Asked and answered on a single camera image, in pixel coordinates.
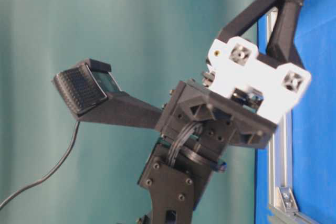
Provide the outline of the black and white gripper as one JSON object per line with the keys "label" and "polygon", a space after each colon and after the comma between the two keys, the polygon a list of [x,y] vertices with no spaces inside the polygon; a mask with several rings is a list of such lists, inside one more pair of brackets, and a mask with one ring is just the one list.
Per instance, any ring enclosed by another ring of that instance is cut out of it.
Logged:
{"label": "black and white gripper", "polygon": [[[234,131],[231,145],[265,148],[311,81],[293,41],[302,5],[303,0],[254,0],[213,41],[203,84],[179,83],[156,130],[177,136],[188,122],[222,121]],[[259,54],[239,36],[278,6],[266,53]]]}

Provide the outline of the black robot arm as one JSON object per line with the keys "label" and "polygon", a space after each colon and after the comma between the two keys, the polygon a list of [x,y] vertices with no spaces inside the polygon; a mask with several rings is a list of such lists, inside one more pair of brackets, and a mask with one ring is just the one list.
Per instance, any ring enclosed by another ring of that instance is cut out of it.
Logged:
{"label": "black robot arm", "polygon": [[311,81],[293,38],[303,0],[254,0],[213,41],[202,83],[179,82],[139,185],[152,211],[141,223],[191,223],[228,145],[264,148]]}

